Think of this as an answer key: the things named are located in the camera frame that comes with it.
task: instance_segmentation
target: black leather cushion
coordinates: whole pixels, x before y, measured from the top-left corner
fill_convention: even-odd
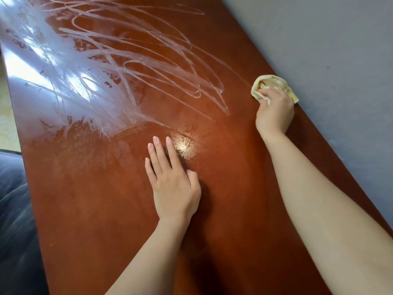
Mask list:
[[[0,150],[0,294],[49,294],[20,153]]]

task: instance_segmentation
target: wall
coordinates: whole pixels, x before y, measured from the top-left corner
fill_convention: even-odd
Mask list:
[[[393,227],[393,0],[223,0]]]

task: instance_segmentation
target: bare skin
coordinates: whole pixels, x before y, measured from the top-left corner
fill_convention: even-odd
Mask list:
[[[271,104],[260,101],[257,130],[288,214],[327,286],[334,295],[393,294],[393,239],[285,136],[294,116],[292,99],[274,89],[259,91]],[[145,167],[160,221],[106,295],[173,291],[175,259],[201,189],[198,175],[183,170],[170,138],[166,146],[172,167],[158,138],[153,143]]]

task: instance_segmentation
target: person's left hand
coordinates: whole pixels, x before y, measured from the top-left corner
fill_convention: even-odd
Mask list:
[[[201,188],[196,172],[184,169],[170,137],[166,137],[170,166],[162,144],[156,136],[149,143],[150,159],[146,157],[145,168],[153,187],[154,203],[160,220],[185,220],[188,223],[197,211]]]

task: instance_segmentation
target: glossy surface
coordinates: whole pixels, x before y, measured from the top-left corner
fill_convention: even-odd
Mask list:
[[[203,185],[175,294],[329,294],[255,129],[251,84],[273,71],[219,0],[2,1],[51,294],[104,294],[153,232],[153,135],[171,136]],[[288,135],[386,228],[299,106]]]

